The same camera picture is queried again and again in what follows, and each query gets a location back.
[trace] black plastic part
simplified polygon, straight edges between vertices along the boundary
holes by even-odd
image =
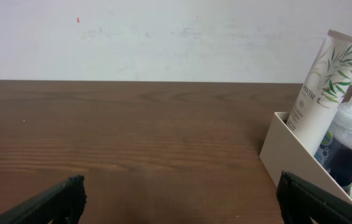
[[[69,177],[22,204],[0,214],[3,224],[77,224],[85,209],[82,175]]]
[[[290,173],[282,172],[277,199],[285,224],[352,224],[352,205]]]

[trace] plastic bottle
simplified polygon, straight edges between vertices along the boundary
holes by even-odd
[[[352,184],[352,97],[342,103],[314,158],[344,189]]]

